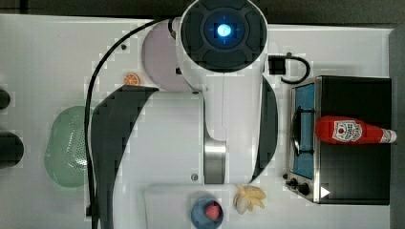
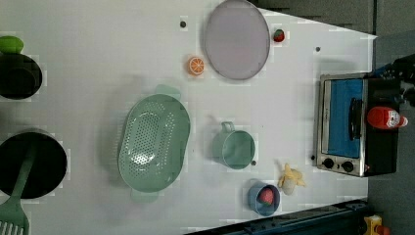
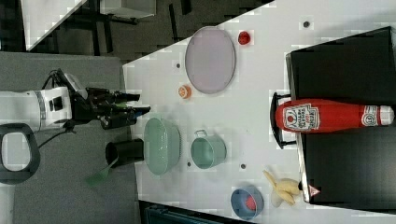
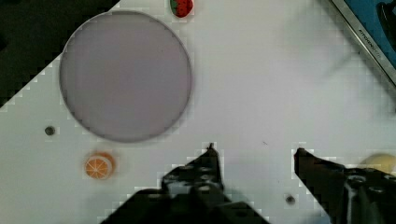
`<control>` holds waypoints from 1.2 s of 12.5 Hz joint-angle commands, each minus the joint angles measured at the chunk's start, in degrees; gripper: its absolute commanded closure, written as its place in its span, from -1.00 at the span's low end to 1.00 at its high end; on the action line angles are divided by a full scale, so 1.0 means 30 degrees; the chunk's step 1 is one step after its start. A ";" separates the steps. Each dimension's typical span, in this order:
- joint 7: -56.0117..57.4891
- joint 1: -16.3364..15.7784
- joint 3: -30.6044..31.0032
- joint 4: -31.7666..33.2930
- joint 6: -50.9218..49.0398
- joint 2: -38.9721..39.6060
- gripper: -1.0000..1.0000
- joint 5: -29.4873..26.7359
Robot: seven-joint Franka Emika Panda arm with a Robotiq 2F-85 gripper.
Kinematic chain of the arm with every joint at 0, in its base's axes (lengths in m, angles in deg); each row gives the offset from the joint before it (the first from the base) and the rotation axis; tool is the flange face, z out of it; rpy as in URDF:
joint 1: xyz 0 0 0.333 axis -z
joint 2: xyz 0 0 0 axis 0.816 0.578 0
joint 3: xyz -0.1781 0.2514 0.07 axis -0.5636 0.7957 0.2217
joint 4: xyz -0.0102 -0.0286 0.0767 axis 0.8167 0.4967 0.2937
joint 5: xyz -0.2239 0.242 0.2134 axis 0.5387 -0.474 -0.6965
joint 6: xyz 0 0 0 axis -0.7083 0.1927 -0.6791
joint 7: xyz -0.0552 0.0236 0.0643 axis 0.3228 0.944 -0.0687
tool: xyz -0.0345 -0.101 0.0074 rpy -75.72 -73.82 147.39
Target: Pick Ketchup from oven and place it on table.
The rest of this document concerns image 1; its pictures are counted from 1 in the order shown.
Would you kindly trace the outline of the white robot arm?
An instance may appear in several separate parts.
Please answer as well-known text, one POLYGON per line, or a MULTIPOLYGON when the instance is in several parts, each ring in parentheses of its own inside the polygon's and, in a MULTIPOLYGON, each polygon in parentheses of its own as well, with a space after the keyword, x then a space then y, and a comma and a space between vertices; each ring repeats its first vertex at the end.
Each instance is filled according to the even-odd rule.
POLYGON ((150 186, 244 183, 277 142, 275 94, 264 77, 268 32, 252 0, 195 0, 175 29, 175 75, 121 86, 94 109, 92 229, 151 229, 150 186))

